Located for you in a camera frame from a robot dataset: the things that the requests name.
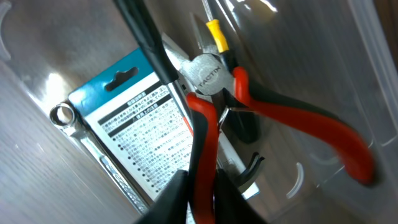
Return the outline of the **red-handled pliers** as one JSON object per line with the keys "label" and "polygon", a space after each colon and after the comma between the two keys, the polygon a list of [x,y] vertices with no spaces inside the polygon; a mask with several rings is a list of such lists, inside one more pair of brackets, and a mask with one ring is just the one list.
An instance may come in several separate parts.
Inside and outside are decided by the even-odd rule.
{"label": "red-handled pliers", "polygon": [[[367,144],[358,132],[335,114],[304,101],[290,98],[252,81],[248,72],[237,66],[232,73],[230,95],[242,107],[329,144],[344,164],[346,172],[359,183],[371,185],[376,180],[376,166]],[[212,190],[200,192],[190,183],[189,204],[197,223],[216,223],[215,179]]]}

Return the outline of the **silver wrench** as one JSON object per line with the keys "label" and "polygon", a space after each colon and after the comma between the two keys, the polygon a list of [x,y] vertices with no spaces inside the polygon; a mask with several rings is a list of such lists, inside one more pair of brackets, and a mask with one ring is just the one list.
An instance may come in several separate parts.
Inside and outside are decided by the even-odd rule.
{"label": "silver wrench", "polygon": [[57,104],[50,110],[49,118],[56,128],[65,133],[85,152],[91,154],[140,214],[146,213],[149,204],[133,185],[132,178],[111,158],[111,154],[106,151],[104,144],[71,104],[66,101]]}

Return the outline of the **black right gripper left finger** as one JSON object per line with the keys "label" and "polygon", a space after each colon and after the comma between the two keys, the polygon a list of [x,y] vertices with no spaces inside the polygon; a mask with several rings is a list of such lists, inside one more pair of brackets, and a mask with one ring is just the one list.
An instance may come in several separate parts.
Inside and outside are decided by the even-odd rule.
{"label": "black right gripper left finger", "polygon": [[178,170],[151,208],[134,224],[186,224],[188,172]]}

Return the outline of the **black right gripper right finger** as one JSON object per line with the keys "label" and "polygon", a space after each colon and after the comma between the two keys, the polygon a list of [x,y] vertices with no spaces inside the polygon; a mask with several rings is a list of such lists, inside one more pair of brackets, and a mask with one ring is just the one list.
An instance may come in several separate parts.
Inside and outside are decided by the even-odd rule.
{"label": "black right gripper right finger", "polygon": [[214,193],[216,224],[267,224],[223,169],[216,170]]}

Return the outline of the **clear plastic container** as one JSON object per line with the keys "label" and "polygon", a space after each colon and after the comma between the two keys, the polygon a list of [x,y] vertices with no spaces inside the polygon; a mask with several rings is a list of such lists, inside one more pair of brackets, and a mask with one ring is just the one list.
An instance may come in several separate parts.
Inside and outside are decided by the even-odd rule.
{"label": "clear plastic container", "polygon": [[[6,1],[1,39],[1,222],[133,223],[140,213],[50,109],[137,44],[112,1]],[[250,74],[330,110],[367,140],[379,182],[359,185],[324,143],[269,119],[250,205],[271,223],[397,222],[397,64],[380,17],[396,1],[231,1],[215,16]]]}

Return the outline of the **blue white cardboard box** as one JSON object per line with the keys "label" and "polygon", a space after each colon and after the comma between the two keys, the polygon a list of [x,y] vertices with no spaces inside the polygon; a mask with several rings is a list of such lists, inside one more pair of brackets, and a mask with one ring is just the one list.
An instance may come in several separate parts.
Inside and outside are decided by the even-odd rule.
{"label": "blue white cardboard box", "polygon": [[70,103],[146,195],[187,170],[192,134],[141,49],[71,92]]}

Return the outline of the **small black-handled hammer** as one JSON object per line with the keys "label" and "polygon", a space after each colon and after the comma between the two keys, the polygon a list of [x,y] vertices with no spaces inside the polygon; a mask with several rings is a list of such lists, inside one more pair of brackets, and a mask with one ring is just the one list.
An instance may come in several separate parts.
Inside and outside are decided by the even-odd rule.
{"label": "small black-handled hammer", "polygon": [[172,39],[160,35],[143,1],[115,4],[159,80],[190,110],[193,129],[190,183],[200,192],[212,190],[220,127],[230,111],[243,110],[241,106],[226,105],[217,111],[211,100],[225,91],[232,92],[233,78],[226,60],[218,53],[210,30],[202,21],[194,19],[192,26],[203,53],[189,60]]}

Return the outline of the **black yellow screwdriver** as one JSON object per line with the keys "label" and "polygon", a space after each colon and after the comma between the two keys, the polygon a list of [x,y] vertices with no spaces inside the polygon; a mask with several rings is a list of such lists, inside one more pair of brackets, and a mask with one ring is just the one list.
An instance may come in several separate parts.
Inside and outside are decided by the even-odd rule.
{"label": "black yellow screwdriver", "polygon": [[[232,73],[233,69],[238,66],[238,62],[233,50],[228,46],[228,41],[221,30],[219,20],[213,15],[212,3],[213,1],[210,0],[202,0],[203,8],[208,18],[206,26],[215,41],[222,64],[229,73]],[[257,116],[254,113],[248,111],[230,111],[228,114],[228,122],[232,131],[242,142],[250,144],[259,139],[259,128],[256,124]]]}

